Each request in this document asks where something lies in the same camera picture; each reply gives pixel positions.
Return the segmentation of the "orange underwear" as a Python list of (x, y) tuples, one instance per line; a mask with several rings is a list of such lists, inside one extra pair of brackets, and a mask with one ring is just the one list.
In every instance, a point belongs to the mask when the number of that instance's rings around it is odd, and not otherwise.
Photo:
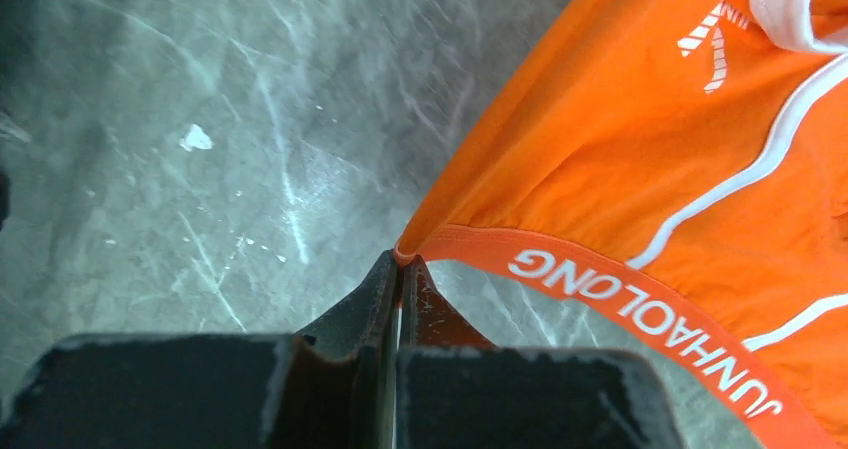
[(847, 0), (571, 0), (394, 249), (575, 298), (847, 444)]

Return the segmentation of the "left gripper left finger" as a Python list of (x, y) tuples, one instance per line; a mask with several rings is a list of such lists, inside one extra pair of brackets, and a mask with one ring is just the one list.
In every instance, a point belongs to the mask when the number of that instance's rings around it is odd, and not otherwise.
[(293, 333), (80, 334), (30, 368), (5, 448), (388, 448), (399, 270)]

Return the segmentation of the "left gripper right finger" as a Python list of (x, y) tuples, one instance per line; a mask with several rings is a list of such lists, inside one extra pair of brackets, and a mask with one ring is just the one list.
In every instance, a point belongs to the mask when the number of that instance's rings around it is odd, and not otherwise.
[(645, 358), (617, 349), (498, 347), (441, 296), (422, 259), (402, 280), (399, 447), (683, 446)]

